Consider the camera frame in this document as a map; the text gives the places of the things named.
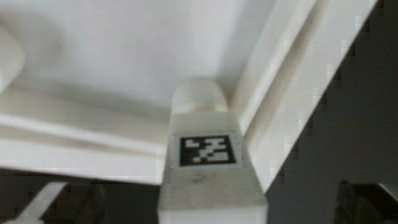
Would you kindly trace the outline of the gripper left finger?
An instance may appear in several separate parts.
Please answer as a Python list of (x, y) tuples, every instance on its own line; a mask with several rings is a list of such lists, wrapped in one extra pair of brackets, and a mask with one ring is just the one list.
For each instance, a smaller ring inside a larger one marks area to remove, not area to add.
[(99, 185), (65, 186), (54, 200), (51, 224), (108, 224), (106, 199)]

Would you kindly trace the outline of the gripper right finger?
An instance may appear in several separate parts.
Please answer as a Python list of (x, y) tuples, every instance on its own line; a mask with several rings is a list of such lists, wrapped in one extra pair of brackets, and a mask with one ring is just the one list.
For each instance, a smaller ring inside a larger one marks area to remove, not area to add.
[(398, 184), (339, 182), (333, 224), (398, 224)]

